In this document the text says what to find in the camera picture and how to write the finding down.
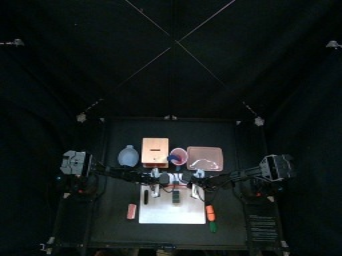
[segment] light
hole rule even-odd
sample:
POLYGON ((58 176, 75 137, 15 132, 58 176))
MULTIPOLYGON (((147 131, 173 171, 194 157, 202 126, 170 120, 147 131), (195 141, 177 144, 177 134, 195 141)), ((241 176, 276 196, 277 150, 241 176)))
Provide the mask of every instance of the light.
POLYGON ((329 47, 329 48, 336 48, 336 49, 337 49, 338 47, 342 48, 342 45, 338 44, 337 41, 330 41, 330 42, 328 43, 326 47, 329 47))

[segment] red object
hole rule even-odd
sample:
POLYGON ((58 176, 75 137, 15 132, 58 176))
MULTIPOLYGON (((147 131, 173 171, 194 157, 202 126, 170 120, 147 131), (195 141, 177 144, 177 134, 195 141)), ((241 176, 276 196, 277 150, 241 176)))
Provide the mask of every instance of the red object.
POLYGON ((137 205, 129 204, 129 211, 127 211, 127 219, 134 220, 135 219, 135 211, 137 211, 137 205))
POLYGON ((206 211, 208 211, 208 218, 209 221, 216 221, 216 212, 214 212, 214 207, 213 205, 206 206, 206 211))

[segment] small block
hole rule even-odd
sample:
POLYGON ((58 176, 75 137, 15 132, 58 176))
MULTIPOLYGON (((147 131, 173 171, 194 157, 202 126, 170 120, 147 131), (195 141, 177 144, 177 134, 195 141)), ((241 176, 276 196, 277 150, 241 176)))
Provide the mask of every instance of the small block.
POLYGON ((127 219, 134 220, 135 219, 135 211, 137 211, 137 205, 129 204, 129 211, 127 211, 127 219))
POLYGON ((181 194, 179 191, 173 192, 173 203, 179 204, 181 203, 181 194))

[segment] orange object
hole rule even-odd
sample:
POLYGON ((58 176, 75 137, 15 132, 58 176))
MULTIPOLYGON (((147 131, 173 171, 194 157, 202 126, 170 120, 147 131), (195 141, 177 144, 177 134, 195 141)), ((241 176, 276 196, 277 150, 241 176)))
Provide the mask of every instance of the orange object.
POLYGON ((169 139, 143 138, 142 163, 145 168, 169 168, 169 139))
POLYGON ((216 221, 216 212, 214 212, 214 207, 213 205, 206 206, 206 211, 208 211, 208 218, 209 221, 216 221))

